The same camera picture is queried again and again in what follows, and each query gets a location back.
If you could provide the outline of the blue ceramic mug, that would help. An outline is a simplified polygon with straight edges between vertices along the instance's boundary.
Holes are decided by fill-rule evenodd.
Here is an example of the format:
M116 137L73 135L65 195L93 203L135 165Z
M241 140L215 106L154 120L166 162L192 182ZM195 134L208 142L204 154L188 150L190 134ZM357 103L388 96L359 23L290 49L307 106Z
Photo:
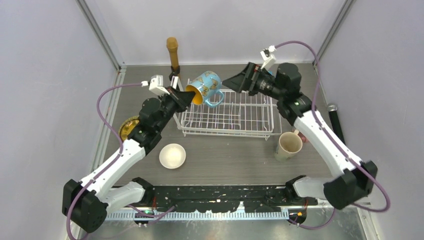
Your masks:
M221 91L222 81L213 71L205 71L203 74L192 80L185 87L186 92L194 92L192 103L195 105L205 104L210 108L220 105L225 94ZM215 95L220 95L217 102L211 103L210 100Z

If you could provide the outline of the white floral bowl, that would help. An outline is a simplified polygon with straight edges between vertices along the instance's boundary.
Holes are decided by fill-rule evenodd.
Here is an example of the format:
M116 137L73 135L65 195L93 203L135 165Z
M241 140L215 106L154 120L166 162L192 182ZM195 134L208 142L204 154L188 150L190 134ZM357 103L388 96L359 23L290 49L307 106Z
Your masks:
M162 148L159 153L159 162L166 169L177 169L186 161L186 151L177 143L170 143Z

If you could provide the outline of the cream green ceramic mug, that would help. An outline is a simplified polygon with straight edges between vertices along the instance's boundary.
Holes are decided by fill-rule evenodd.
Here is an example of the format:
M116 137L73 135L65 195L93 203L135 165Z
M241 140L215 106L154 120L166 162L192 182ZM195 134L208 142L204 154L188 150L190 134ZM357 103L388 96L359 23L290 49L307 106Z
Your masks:
M303 147L302 138L299 131L284 132L278 138L277 146L274 151L274 158L278 162L284 162L295 156Z

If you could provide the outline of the pink ceramic mug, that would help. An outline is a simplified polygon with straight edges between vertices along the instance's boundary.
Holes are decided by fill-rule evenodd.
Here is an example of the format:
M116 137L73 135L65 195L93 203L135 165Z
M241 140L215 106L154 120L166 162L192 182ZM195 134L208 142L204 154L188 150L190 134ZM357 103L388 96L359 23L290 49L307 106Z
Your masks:
M303 143L309 142L308 138L303 133L301 133L298 129L294 129L292 132L296 134L297 136L299 136Z

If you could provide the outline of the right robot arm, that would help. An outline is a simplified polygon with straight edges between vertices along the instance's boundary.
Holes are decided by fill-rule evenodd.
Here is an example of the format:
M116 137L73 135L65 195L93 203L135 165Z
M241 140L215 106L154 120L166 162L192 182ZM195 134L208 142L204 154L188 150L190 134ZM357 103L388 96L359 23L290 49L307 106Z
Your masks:
M328 166L332 179L300 175L286 182L285 198L299 205L305 198L328 201L335 209L354 204L373 190L378 168L352 153L326 124L315 104L301 92L302 76L293 63L278 65L276 75L249 62L222 84L236 93L261 93L276 100L279 114L300 131Z

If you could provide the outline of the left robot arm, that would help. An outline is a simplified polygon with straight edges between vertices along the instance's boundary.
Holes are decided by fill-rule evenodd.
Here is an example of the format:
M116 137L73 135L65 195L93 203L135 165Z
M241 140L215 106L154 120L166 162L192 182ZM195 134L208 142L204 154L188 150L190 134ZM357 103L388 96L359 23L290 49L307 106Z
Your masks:
M126 140L120 140L117 152L83 179L70 179L64 185L62 214L66 216L69 239L74 239L72 223L87 234L93 233L108 214L132 203L148 207L153 202L153 193L141 178L123 187L111 188L124 173L156 147L168 122L175 113L188 110L195 95L193 91L181 91L168 86L164 89L164 95L145 100L138 114L138 124Z

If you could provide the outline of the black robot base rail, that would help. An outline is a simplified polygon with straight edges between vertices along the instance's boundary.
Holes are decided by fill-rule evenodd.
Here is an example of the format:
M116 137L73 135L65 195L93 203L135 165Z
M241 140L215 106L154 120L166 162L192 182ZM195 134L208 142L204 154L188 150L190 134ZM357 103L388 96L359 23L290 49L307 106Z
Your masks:
M178 213L233 213L244 206L248 213L276 212L282 207L318 205L312 197L293 197L284 185L156 185L133 207Z

